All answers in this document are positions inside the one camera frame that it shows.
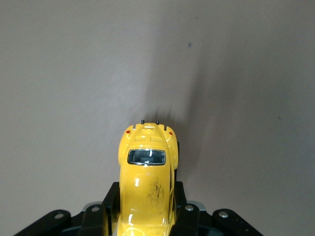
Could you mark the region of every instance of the gray wall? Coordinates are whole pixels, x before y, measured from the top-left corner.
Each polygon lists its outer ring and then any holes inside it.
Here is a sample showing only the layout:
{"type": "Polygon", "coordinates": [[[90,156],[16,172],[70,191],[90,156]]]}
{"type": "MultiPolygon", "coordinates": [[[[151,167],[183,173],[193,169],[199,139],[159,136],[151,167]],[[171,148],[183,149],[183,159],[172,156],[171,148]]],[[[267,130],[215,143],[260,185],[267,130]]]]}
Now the gray wall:
{"type": "Polygon", "coordinates": [[[1,1],[0,235],[73,215],[158,118],[179,180],[267,236],[315,231],[314,1],[1,1]]]}

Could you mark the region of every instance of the yellow toy car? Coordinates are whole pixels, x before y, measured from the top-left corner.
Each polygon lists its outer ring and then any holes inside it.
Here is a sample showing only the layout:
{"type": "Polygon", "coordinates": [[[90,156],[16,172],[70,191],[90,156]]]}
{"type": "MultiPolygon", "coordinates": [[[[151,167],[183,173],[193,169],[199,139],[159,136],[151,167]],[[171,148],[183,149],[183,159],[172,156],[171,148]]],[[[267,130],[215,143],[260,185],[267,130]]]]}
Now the yellow toy car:
{"type": "Polygon", "coordinates": [[[167,236],[174,225],[174,181],[178,166],[175,132],[163,124],[127,128],[119,145],[118,236],[167,236]]]}

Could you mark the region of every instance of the screw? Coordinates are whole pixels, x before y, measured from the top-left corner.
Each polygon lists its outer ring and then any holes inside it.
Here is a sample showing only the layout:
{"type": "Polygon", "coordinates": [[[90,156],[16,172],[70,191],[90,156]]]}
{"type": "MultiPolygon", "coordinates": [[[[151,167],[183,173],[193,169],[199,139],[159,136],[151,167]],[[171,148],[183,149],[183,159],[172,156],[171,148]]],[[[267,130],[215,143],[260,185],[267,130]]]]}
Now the screw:
{"type": "Polygon", "coordinates": [[[98,206],[95,206],[95,207],[92,208],[91,211],[92,211],[92,212],[96,212],[96,211],[98,211],[98,210],[99,210],[99,207],[98,207],[98,206]]]}
{"type": "Polygon", "coordinates": [[[219,216],[222,218],[228,218],[228,214],[225,211],[220,211],[219,216]]]}
{"type": "Polygon", "coordinates": [[[59,213],[59,214],[55,215],[54,218],[55,218],[56,220],[57,220],[57,219],[60,219],[60,218],[63,218],[63,214],[62,214],[62,213],[59,213]]]}
{"type": "Polygon", "coordinates": [[[185,206],[185,209],[187,211],[192,211],[193,210],[193,206],[192,205],[187,205],[187,206],[185,206]]]}

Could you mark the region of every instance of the black mount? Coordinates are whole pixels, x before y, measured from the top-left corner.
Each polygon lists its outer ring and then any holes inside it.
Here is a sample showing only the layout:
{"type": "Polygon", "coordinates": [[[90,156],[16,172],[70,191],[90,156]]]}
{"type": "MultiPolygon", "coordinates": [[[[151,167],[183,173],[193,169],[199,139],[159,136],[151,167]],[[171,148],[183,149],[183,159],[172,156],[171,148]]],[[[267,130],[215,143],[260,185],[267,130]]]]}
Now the black mount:
{"type": "MultiPolygon", "coordinates": [[[[175,181],[174,195],[176,222],[169,236],[262,236],[232,210],[216,210],[211,216],[188,203],[180,181],[175,181]]],[[[119,182],[114,182],[102,203],[73,217],[66,210],[52,211],[15,236],[111,236],[119,217],[119,196],[119,182]]]]}

